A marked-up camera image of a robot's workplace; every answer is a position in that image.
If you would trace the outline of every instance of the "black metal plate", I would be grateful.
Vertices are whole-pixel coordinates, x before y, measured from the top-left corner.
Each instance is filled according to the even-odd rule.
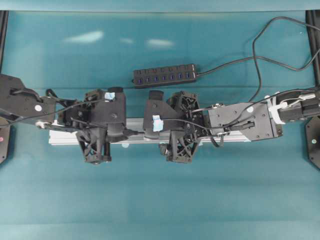
[[[3,118],[0,118],[0,125],[7,124],[8,122]],[[10,137],[10,126],[6,128],[0,128],[0,164],[6,160],[8,156],[8,146]]]
[[[314,116],[305,125],[309,160],[320,169],[320,118]]]

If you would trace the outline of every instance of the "white sticker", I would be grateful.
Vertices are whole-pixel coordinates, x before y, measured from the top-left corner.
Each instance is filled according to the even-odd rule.
[[[113,100],[116,97],[116,93],[115,92],[106,92],[104,94],[104,99],[108,99],[108,100]]]
[[[164,129],[164,121],[160,119],[159,115],[153,115],[153,131],[160,132]]]

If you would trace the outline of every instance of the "metal bar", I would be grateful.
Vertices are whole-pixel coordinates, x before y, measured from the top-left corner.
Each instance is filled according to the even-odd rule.
[[[126,126],[128,129],[143,132],[143,118],[127,118]],[[144,135],[135,135],[130,136],[128,140],[115,142],[114,144],[160,144],[160,143],[168,143],[170,137],[170,132],[160,132],[160,137],[158,139],[148,139],[145,138]],[[220,141],[219,137],[214,138],[217,142]],[[225,142],[250,142],[248,138],[246,138],[239,131],[232,131],[230,135],[224,137]],[[210,139],[204,138],[202,143],[211,143]],[[77,145],[78,141],[76,138],[76,133],[69,133],[63,131],[49,131],[49,144],[51,145]]]

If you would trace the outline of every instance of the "wire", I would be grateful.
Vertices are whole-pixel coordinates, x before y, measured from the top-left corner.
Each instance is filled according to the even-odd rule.
[[[274,95],[268,96],[268,97],[266,97],[266,98],[264,98],[264,99],[261,99],[261,100],[259,100],[259,101],[253,102],[252,104],[248,105],[245,109],[243,109],[243,110],[241,111],[241,113],[239,114],[238,117],[236,117],[234,120],[232,120],[232,121],[230,121],[229,123],[224,124],[224,125],[222,125],[222,126],[205,127],[205,126],[202,126],[202,125],[197,124],[197,123],[195,123],[195,122],[188,121],[188,120],[184,120],[184,119],[178,119],[178,118],[165,118],[165,119],[161,119],[161,120],[163,120],[163,121],[178,121],[178,122],[184,122],[184,123],[187,123],[187,124],[192,124],[192,125],[194,125],[194,126],[197,126],[197,127],[199,127],[199,128],[205,129],[205,130],[214,130],[214,129],[228,128],[228,127],[230,127],[230,126],[232,126],[232,125],[239,124],[240,122],[239,122],[238,120],[241,118],[242,114],[243,114],[248,108],[250,108],[250,107],[252,107],[252,106],[254,106],[254,105],[256,105],[256,104],[259,104],[259,103],[261,103],[261,102],[264,102],[264,101],[266,101],[266,100],[268,100],[268,99],[271,99],[271,98],[273,98],[273,97],[277,97],[277,96],[280,96],[280,95],[283,95],[283,94],[288,94],[288,93],[295,93],[295,92],[313,92],[313,93],[314,93],[315,91],[314,91],[314,90],[309,90],[309,89],[292,89],[292,90],[282,91],[282,92],[276,93],[276,94],[274,94]]]
[[[260,60],[264,60],[266,62],[269,62],[269,63],[273,63],[273,64],[276,64],[276,65],[279,65],[281,67],[284,67],[286,69],[290,69],[292,71],[296,71],[296,72],[300,72],[302,70],[305,70],[307,67],[310,66],[310,64],[312,64],[312,62],[315,60],[315,58],[317,57],[317,55],[320,53],[320,49],[318,49],[318,51],[316,51],[316,53],[313,55],[313,57],[308,61],[307,64],[305,64],[304,66],[300,67],[300,68],[296,68],[294,66],[290,66],[288,64],[285,64],[283,62],[280,62],[280,61],[276,61],[276,60],[273,60],[271,58],[268,58],[268,57],[265,57],[265,56],[256,56],[257,59],[260,59]],[[226,62],[222,65],[219,65],[219,66],[216,66],[215,68],[212,68],[208,71],[204,71],[204,72],[199,72],[196,76],[197,77],[202,77],[204,75],[208,75],[208,74],[211,74],[213,72],[216,72],[222,68],[225,68],[227,66],[230,66],[230,65],[233,65],[233,64],[238,64],[238,63],[243,63],[243,62],[246,62],[246,61],[249,61],[249,60],[252,60],[254,59],[253,56],[249,56],[249,57],[245,57],[245,58],[241,58],[241,59],[237,59],[237,60],[233,60],[233,61],[229,61],[229,62]]]
[[[315,60],[315,58],[317,57],[317,55],[319,55],[320,53],[320,48],[316,51],[316,53],[312,56],[312,58],[302,67],[300,68],[296,68],[294,66],[291,66],[291,65],[288,65],[288,64],[285,64],[283,62],[280,62],[280,61],[276,61],[276,60],[273,60],[271,58],[268,58],[268,57],[265,57],[265,56],[257,56],[256,55],[256,41],[259,39],[259,37],[266,31],[266,29],[270,26],[270,24],[273,22],[273,21],[276,21],[276,20],[288,20],[288,21],[292,21],[292,22],[295,22],[295,23],[298,23],[298,24],[301,24],[301,25],[304,25],[306,27],[309,27],[309,28],[312,28],[312,29],[315,29],[317,31],[320,31],[320,28],[316,27],[316,26],[313,26],[313,25],[310,25],[308,23],[305,23],[303,21],[299,21],[299,20],[296,20],[294,18],[291,18],[291,17],[286,17],[286,16],[278,16],[278,17],[274,17],[272,18],[265,26],[264,28],[261,30],[261,32],[254,38],[253,42],[252,42],[252,54],[253,56],[249,56],[249,57],[245,57],[245,58],[241,58],[241,59],[237,59],[237,60],[233,60],[233,61],[229,61],[229,62],[226,62],[222,65],[219,65],[215,68],[212,68],[208,71],[205,71],[205,72],[200,72],[197,74],[197,77],[202,77],[204,75],[208,75],[208,74],[211,74],[217,70],[220,70],[224,67],[227,67],[227,66],[230,66],[230,65],[233,65],[233,64],[237,64],[237,63],[243,63],[243,62],[246,62],[246,61],[249,61],[249,60],[254,60],[254,64],[255,64],[255,68],[256,68],[256,72],[257,72],[257,75],[258,75],[258,80],[259,80],[259,86],[258,86],[258,89],[256,90],[255,94],[250,98],[249,102],[251,102],[260,92],[261,88],[262,88],[262,78],[261,78],[261,73],[260,73],[260,70],[259,70],[259,66],[258,66],[258,62],[257,62],[257,59],[260,59],[260,60],[264,60],[266,62],[270,62],[270,63],[273,63],[273,64],[276,64],[276,65],[279,65],[281,67],[284,67],[284,68],[287,68],[287,69],[290,69],[290,70],[293,70],[293,71],[296,71],[296,72],[299,72],[299,71],[303,71],[304,69],[306,69],[307,67],[309,67],[312,62]]]
[[[57,110],[57,111],[54,111],[54,112],[41,114],[41,115],[22,117],[21,119],[12,121],[12,122],[7,123],[7,124],[0,125],[0,129],[7,128],[7,127],[9,127],[9,126],[11,126],[13,124],[16,124],[16,123],[19,123],[19,122],[22,122],[22,121],[25,121],[25,120],[28,120],[28,119],[42,118],[42,117],[46,117],[46,116],[53,115],[53,114],[60,114],[60,113],[63,113],[65,111],[69,110],[69,109],[72,109],[74,107],[81,106],[83,104],[94,104],[94,103],[97,103],[97,102],[100,102],[100,101],[106,101],[106,100],[105,99],[99,99],[99,100],[93,100],[93,101],[83,101],[83,102],[79,102],[79,103],[70,105],[68,107],[65,107],[63,109],[60,109],[60,110]]]
[[[306,27],[315,29],[317,31],[320,32],[320,28],[310,25],[308,23],[305,23],[303,21],[299,21],[297,19],[291,18],[291,17],[287,17],[287,16],[277,16],[272,18],[265,26],[264,28],[259,32],[259,34],[254,38],[253,42],[252,42],[252,55],[253,55],[253,60],[254,60],[254,65],[255,65],[255,69],[256,69],[256,73],[258,75],[258,79],[259,79],[259,86],[258,89],[256,90],[256,92],[254,93],[254,95],[250,98],[249,102],[251,102],[260,92],[261,88],[262,88],[262,77],[261,77],[261,73],[259,70],[259,66],[258,66],[258,61],[257,61],[257,55],[256,55],[256,41],[261,37],[261,35],[266,31],[266,29],[270,26],[270,24],[274,21],[277,20],[288,20],[300,25],[304,25]],[[313,56],[312,61],[315,59],[315,56],[319,53],[320,49],[316,52],[316,54]]]

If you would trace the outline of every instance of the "power cord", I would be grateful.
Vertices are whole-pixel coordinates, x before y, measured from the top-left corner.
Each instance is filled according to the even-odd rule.
[[[254,93],[254,95],[249,99],[249,102],[251,102],[259,94],[259,92],[260,92],[260,90],[262,88],[262,77],[261,77],[261,73],[260,73],[260,69],[259,69],[259,66],[258,66],[257,59],[264,60],[264,61],[279,65],[281,67],[284,67],[284,68],[287,68],[287,69],[290,69],[290,70],[293,70],[293,71],[296,71],[296,72],[302,71],[302,70],[306,69],[307,67],[309,67],[312,64],[312,62],[315,60],[317,55],[320,53],[320,48],[316,51],[316,53],[312,56],[312,58],[307,62],[307,64],[305,64],[304,66],[302,66],[300,68],[296,68],[294,66],[290,66],[290,65],[285,64],[283,62],[276,61],[276,60],[273,60],[273,59],[265,57],[265,56],[257,56],[256,55],[256,41],[266,31],[266,29],[270,26],[270,24],[272,22],[274,22],[274,21],[277,21],[277,20],[288,20],[288,21],[291,21],[291,22],[294,22],[294,23],[297,23],[297,24],[300,24],[300,25],[304,25],[304,26],[306,26],[308,28],[315,29],[315,30],[320,32],[320,28],[318,28],[316,26],[313,26],[313,25],[310,25],[308,23],[305,23],[303,21],[299,21],[297,19],[291,18],[291,17],[287,17],[287,16],[274,17],[264,26],[264,28],[260,31],[260,33],[254,38],[254,40],[252,42],[252,55],[253,56],[249,56],[249,57],[245,57],[245,58],[241,58],[241,59],[237,59],[237,60],[226,62],[226,63],[224,63],[222,65],[219,65],[219,66],[217,66],[215,68],[212,68],[212,69],[210,69],[208,71],[198,73],[197,77],[202,77],[204,75],[208,75],[208,74],[211,74],[211,73],[213,73],[213,72],[215,72],[217,70],[220,70],[220,69],[222,69],[224,67],[227,67],[227,66],[230,66],[230,65],[233,65],[233,64],[243,63],[243,62],[246,62],[246,61],[249,61],[249,60],[253,59],[254,60],[254,65],[255,65],[255,69],[256,69],[256,72],[257,72],[257,75],[258,75],[259,85],[258,85],[258,89]]]

